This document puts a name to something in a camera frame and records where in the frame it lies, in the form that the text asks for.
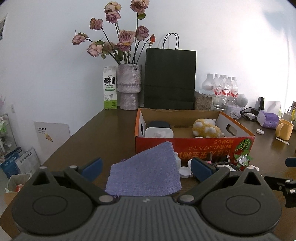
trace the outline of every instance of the textured ceramic vase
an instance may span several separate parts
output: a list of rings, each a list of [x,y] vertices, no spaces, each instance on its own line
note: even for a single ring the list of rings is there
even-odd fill
[[[142,66],[137,64],[120,64],[117,71],[117,91],[120,95],[120,108],[136,110],[139,108],[138,93],[141,92]]]

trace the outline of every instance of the mug handle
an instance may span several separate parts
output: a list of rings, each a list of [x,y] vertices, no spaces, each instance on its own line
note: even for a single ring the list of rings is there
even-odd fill
[[[278,127],[276,128],[276,136],[279,137],[280,136],[280,132],[281,132],[281,129],[283,128],[284,124],[281,123],[278,125]]]

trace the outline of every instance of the brown table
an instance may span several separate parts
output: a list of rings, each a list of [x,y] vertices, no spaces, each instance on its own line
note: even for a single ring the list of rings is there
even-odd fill
[[[104,160],[102,174],[94,181],[105,188],[111,165],[135,154],[134,127],[136,111],[103,110],[67,140],[46,162],[50,170],[63,170],[69,165],[82,166],[96,157]],[[256,122],[239,120],[250,131],[256,133],[261,128]],[[290,145],[275,140],[274,130],[264,129],[264,135],[255,138],[250,155],[252,164],[260,168],[261,174],[273,174],[296,179],[296,168],[285,166],[287,157],[295,156],[296,133],[293,132]],[[182,190],[175,196],[187,191],[198,182],[193,178],[182,179]],[[284,207],[285,199],[280,192],[274,191],[282,205],[282,216],[275,234],[282,240],[296,239],[296,208]],[[0,226],[12,238],[18,230],[11,216],[12,203],[0,218]]]

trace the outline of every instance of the plush toy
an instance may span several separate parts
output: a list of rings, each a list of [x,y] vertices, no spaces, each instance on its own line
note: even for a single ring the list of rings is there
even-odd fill
[[[224,137],[220,128],[215,126],[216,120],[198,119],[194,122],[192,132],[197,137],[216,138]]]

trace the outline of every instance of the metal rack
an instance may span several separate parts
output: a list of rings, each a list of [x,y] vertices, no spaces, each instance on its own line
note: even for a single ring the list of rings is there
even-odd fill
[[[5,155],[17,148],[10,121],[7,114],[0,116],[0,164],[5,161]]]

